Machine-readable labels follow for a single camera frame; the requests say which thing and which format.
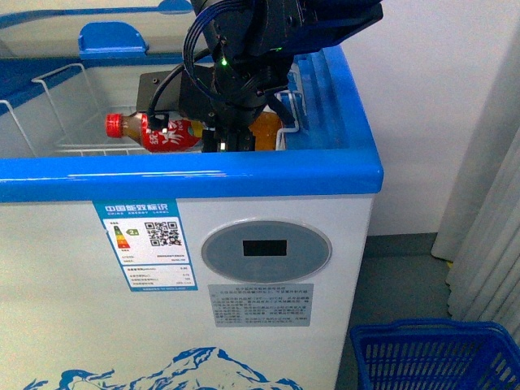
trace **specification label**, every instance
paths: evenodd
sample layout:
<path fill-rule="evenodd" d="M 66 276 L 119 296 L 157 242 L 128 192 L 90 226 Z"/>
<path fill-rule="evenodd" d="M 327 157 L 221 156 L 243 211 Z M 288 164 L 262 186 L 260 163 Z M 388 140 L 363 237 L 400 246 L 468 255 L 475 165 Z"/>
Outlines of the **specification label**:
<path fill-rule="evenodd" d="M 197 289 L 175 201 L 94 206 L 132 291 Z"/>
<path fill-rule="evenodd" d="M 217 327 L 308 327 L 313 284 L 211 284 Z"/>

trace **robotic arm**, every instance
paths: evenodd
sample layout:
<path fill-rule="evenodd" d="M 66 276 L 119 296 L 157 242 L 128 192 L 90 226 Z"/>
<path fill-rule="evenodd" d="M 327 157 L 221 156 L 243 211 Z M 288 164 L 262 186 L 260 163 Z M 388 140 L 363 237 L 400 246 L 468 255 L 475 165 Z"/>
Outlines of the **robotic arm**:
<path fill-rule="evenodd" d="M 167 114 L 161 120 L 157 113 L 177 109 L 214 129 L 204 131 L 203 151 L 220 145 L 226 151 L 254 150 L 249 125 L 266 105 L 286 124 L 292 119 L 275 93 L 287 88 L 294 55 L 335 46 L 381 20 L 380 1 L 192 0 L 197 18 L 184 41 L 184 66 L 174 69 L 149 100 L 151 130 L 167 121 Z M 202 34 L 208 50 L 195 54 Z M 195 65 L 208 54 L 213 67 Z M 173 106 L 157 110 L 158 95 L 172 80 Z M 141 87 L 139 94 L 145 94 Z"/>

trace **shopping basket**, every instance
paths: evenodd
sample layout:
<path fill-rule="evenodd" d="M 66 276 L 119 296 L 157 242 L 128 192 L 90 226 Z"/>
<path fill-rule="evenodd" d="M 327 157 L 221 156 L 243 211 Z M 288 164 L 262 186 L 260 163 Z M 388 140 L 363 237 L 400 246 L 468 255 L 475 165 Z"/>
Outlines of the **shopping basket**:
<path fill-rule="evenodd" d="M 402 320 L 350 337 L 358 389 L 520 389 L 520 350 L 496 323 Z"/>

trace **red bottle cap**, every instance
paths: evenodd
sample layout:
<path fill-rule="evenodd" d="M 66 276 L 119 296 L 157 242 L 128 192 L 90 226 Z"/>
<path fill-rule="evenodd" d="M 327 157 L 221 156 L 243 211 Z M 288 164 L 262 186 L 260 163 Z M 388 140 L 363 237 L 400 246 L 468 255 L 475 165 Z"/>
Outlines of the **red bottle cap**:
<path fill-rule="evenodd" d="M 121 114 L 108 114 L 105 118 L 106 134 L 112 138 L 121 138 L 123 129 L 121 128 Z"/>

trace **orange bottle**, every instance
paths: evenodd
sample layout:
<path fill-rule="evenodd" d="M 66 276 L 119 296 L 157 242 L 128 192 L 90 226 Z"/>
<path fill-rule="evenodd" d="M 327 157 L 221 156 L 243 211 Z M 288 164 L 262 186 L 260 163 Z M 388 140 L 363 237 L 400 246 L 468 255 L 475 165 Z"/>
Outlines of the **orange bottle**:
<path fill-rule="evenodd" d="M 125 116 L 108 114 L 105 119 L 109 137 L 130 137 L 152 153 L 175 152 L 192 148 L 200 138 L 190 134 L 192 123 L 186 119 L 170 120 L 166 132 L 148 132 L 148 117 L 136 113 Z"/>
<path fill-rule="evenodd" d="M 275 150 L 276 134 L 283 127 L 280 117 L 273 112 L 262 112 L 249 126 L 256 137 L 255 150 Z"/>

